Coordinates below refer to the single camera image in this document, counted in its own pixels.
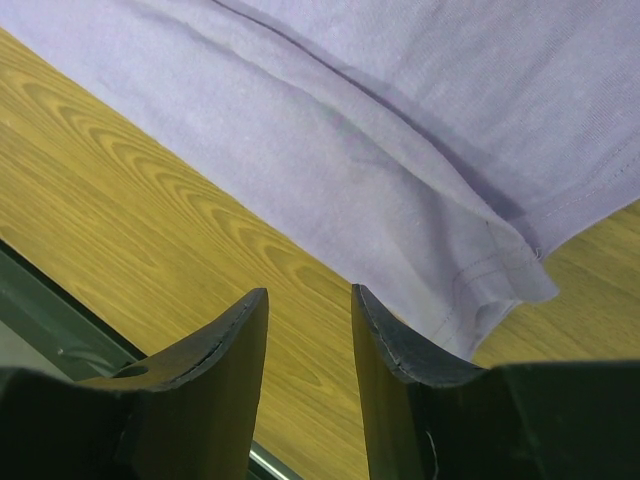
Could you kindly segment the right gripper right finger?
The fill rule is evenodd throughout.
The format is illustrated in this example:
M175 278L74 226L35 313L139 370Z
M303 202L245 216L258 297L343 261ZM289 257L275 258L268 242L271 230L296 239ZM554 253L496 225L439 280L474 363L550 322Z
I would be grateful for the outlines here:
M431 395L483 369L418 334L361 284L352 287L351 322L369 477L441 478Z

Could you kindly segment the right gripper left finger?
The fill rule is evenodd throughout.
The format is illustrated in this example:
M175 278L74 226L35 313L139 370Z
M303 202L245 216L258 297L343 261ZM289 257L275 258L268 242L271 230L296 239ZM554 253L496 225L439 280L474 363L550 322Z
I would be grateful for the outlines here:
M256 425L269 318L266 289L111 378L82 386L130 401L114 455L135 479L243 479Z

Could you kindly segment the lavender t shirt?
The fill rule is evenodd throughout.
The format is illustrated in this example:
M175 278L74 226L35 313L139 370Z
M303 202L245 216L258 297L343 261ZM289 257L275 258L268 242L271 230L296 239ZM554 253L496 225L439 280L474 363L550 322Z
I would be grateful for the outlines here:
M462 358L639 197L635 1L5 1L1 25Z

